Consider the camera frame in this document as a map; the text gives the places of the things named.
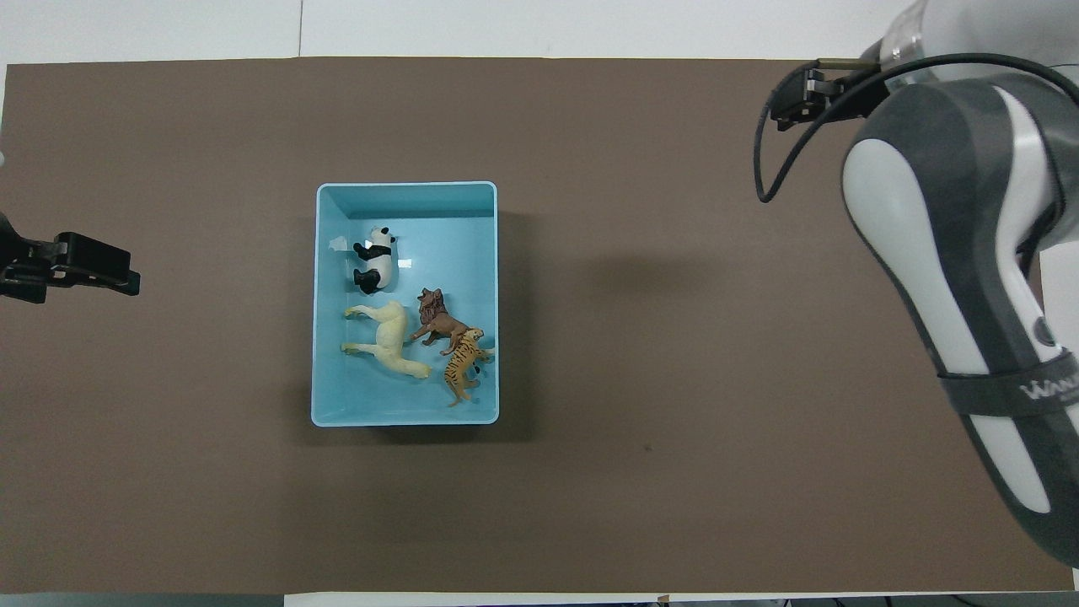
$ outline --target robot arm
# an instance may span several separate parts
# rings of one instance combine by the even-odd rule
[[[832,82],[807,69],[769,99],[781,129],[814,121],[794,154],[820,124],[868,115],[843,171],[851,221],[906,303],[1001,497],[1071,567],[1079,365],[1025,274],[1036,250],[1079,237],[1079,202],[1069,204],[1079,199],[1077,27],[1071,0],[919,0],[863,55],[876,65]],[[791,161],[767,192],[757,170],[762,201]]]

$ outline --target brown mat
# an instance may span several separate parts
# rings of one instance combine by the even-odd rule
[[[756,203],[791,66],[12,66],[0,205],[144,292],[0,300],[0,590],[1070,589],[847,222],[857,124]],[[502,419],[313,427],[315,189],[459,179],[498,185]]]

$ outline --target toy animal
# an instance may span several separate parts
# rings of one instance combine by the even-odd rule
[[[431,346],[439,337],[449,337],[450,347],[440,354],[445,357],[456,349],[461,342],[461,336],[465,334],[468,327],[454,319],[446,312],[446,303],[442,301],[442,289],[423,289],[416,299],[420,300],[420,331],[413,333],[410,339],[418,340],[426,334],[431,337],[423,341],[424,346]]]
[[[450,390],[456,397],[450,403],[451,408],[460,403],[461,399],[472,401],[472,396],[465,392],[465,389],[479,386],[479,382],[468,380],[468,368],[473,367],[476,361],[487,361],[494,354],[493,349],[484,350],[478,346],[480,337],[483,337],[483,330],[468,328],[461,335],[456,347],[453,348],[453,356],[450,357],[450,362],[446,364],[446,373],[442,377],[446,380],[446,385],[450,387]]]
[[[397,238],[390,234],[390,227],[371,230],[371,246],[357,242],[352,245],[359,258],[367,261],[367,271],[352,271],[352,279],[364,292],[371,294],[385,288],[394,277],[394,249],[390,246]]]
[[[367,315],[378,321],[379,329],[374,332],[374,344],[342,344],[342,353],[374,355],[374,360],[382,363],[382,367],[387,370],[411,375],[418,380],[426,380],[431,375],[429,367],[419,361],[408,361],[401,358],[408,317],[399,301],[391,300],[381,308],[353,306],[344,312],[345,318],[358,315]]]

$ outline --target blue tray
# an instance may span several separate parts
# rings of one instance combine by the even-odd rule
[[[353,270],[367,264],[353,250],[371,229],[396,236],[394,277],[366,294]],[[483,330],[481,348],[498,345],[497,193],[490,181],[433,183],[325,183],[316,194],[314,344],[311,420],[316,426],[418,426],[491,424],[498,417],[498,355],[480,363],[472,401],[450,408],[442,380],[449,339],[423,346],[408,342],[420,328],[424,288],[441,288],[450,315]],[[374,343],[378,323],[345,319],[363,303],[379,308],[397,300],[408,315],[402,358],[431,365],[427,380],[393,373],[371,355],[345,355],[343,343]],[[477,375],[475,371],[469,376]]]

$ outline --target black velcro band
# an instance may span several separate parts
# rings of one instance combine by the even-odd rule
[[[1079,363],[1071,353],[1034,369],[1000,375],[942,375],[960,415],[1030,417],[1079,403]]]

